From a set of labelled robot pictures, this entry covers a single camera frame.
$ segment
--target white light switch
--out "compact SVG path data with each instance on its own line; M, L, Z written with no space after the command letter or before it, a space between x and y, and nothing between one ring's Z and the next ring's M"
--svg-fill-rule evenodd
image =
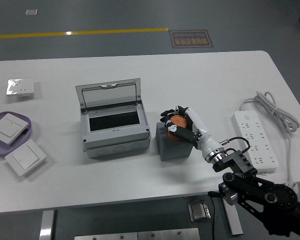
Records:
M17 148L15 151L13 151L12 156L15 158L15 160L17 160L23 169L27 169L39 159L28 145L25 145L23 148Z
M46 157L45 153L30 139L4 158L15 172L22 176L36 167Z
M26 121L7 113L0 119L0 141L10 145L28 125Z

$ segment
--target orange object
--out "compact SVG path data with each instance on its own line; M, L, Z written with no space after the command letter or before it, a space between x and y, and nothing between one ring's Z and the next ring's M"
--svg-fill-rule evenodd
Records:
M180 116L180 115L172 116L170 118L170 121L173 122L178 127L185 128L187 126L187 120L183 116ZM179 137L176 137L176 136L172 135L169 131L166 132L166 135L170 140L173 140L173 141L180 141L181 140Z

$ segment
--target table leg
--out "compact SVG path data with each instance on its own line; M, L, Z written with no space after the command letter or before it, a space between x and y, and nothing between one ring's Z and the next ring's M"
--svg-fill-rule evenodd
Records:
M230 230L232 235L239 235L239 234L244 234L241 228L239 216L237 213L237 209L235 205L229 205L224 199L223 204L224 204L224 209L226 212L226 217L228 218Z
M43 211L39 240L51 240L54 225L54 217L54 210Z

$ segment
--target open lid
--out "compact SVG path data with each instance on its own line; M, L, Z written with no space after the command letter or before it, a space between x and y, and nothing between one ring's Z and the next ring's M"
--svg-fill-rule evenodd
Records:
M75 86L81 112L141 103L140 78Z

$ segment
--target power strip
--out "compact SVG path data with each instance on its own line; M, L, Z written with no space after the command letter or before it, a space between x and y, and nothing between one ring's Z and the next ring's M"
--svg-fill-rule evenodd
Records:
M251 147L245 156L257 169L258 174L275 171L279 163L257 113L255 111L236 111L232 116L232 121L237 134L250 143ZM246 142L241 142L243 148L248 146Z

